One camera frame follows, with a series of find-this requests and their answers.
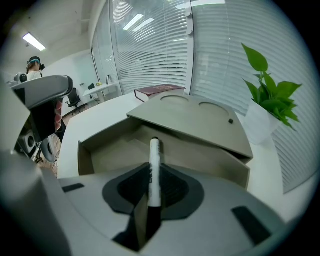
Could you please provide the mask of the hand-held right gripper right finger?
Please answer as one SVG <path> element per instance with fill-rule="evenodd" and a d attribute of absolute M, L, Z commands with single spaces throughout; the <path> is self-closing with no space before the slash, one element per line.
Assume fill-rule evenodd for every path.
<path fill-rule="evenodd" d="M 239 207 L 247 208 L 271 236 L 285 227 L 276 212 L 245 188 L 210 174 L 173 168 L 197 180 L 204 199 L 188 218 L 163 221 L 144 247 L 146 256 L 233 256 L 253 249 L 254 242 L 233 213 Z"/>

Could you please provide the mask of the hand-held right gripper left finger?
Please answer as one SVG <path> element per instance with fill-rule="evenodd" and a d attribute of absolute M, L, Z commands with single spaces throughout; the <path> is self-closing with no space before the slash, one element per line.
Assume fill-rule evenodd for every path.
<path fill-rule="evenodd" d="M 148 242 L 149 164 L 61 178 L 77 212 L 117 248 L 140 251 Z"/>

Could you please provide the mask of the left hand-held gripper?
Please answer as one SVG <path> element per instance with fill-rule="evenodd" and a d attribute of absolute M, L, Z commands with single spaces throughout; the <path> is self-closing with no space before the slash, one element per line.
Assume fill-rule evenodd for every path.
<path fill-rule="evenodd" d="M 57 102 L 68 96 L 73 88 L 73 80 L 67 75 L 11 82 L 11 89 L 30 111 L 29 122 L 36 142 L 40 143 L 56 132 Z"/>

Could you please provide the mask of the person's left hand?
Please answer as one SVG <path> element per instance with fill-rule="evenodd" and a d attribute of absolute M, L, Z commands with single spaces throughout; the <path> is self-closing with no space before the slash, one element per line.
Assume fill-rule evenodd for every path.
<path fill-rule="evenodd" d="M 57 132 L 62 126 L 62 107 L 63 103 L 58 99 L 55 106 L 55 131 Z"/>

